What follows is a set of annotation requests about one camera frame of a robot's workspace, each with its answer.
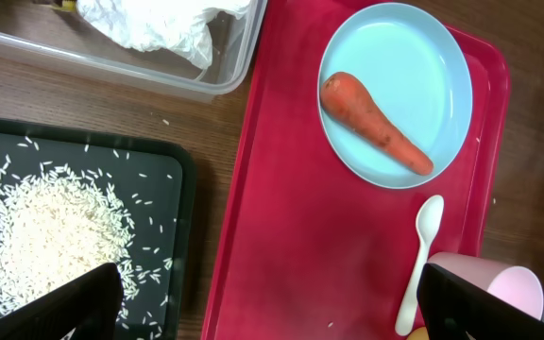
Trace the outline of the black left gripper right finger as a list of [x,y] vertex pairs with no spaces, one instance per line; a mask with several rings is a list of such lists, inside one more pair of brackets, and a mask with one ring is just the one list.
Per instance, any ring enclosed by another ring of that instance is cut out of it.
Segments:
[[437,264],[424,265],[417,300],[432,340],[544,340],[544,322]]

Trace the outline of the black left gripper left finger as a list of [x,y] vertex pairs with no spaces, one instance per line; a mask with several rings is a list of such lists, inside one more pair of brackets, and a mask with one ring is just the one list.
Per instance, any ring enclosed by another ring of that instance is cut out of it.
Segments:
[[0,340],[112,339],[123,294],[117,266],[102,264],[0,318]]

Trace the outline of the white rice pile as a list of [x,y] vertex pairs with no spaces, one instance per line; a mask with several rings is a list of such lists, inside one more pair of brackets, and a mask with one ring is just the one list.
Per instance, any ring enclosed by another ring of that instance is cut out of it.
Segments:
[[113,263],[124,297],[138,291],[119,266],[128,260],[133,220],[112,192],[72,173],[40,175],[0,200],[0,318],[101,264]]

